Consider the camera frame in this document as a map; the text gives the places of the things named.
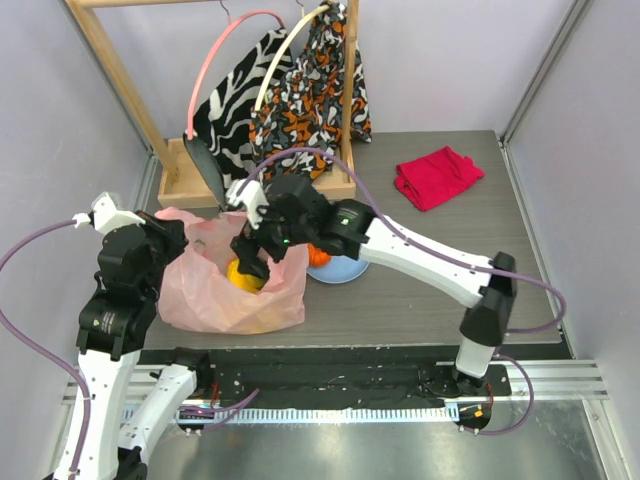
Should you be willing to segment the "pink peach plastic bag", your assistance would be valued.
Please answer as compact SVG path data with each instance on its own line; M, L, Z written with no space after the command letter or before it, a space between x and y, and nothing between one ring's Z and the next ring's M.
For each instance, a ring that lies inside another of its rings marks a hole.
M155 216L180 220L189 241L184 253L166 267L158 310L176 328L204 333L253 335L304 322L308 250L288 250L279 263L268 262L270 279L257 293L232 284L227 268L235 258L232 238L245 223L244 213L222 213L205 220L169 207Z

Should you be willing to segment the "yellow banana bunch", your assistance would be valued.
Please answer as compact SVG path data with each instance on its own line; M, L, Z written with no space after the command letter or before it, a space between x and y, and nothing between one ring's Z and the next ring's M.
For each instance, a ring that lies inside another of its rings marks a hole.
M226 276L234 286L249 293L258 293L266 283L265 280L257 276L241 273L238 259L230 261Z

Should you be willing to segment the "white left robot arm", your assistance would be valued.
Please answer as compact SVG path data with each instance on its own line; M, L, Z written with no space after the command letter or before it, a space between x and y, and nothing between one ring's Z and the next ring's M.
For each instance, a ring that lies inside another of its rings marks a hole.
M96 290L79 315L79 392L53 479L144 479L155 447L182 403L213 385L206 354L177 347L128 421L121 416L147 330L157 315L164 271L185 250L180 220L142 211L89 216L104 238Z

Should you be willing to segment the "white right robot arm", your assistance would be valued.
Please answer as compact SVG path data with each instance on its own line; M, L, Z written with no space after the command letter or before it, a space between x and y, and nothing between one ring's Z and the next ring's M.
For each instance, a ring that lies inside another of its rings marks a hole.
M267 186L236 180L226 194L228 206L242 208L247 221L231 242L238 270L266 280L269 261L310 244L331 256L382 265L446 293L466 309L461 344L451 371L457 391L472 395L488 381L488 366L503 343L517 296L515 260L461 252L422 237L367 204L330 201L309 180L278 177Z

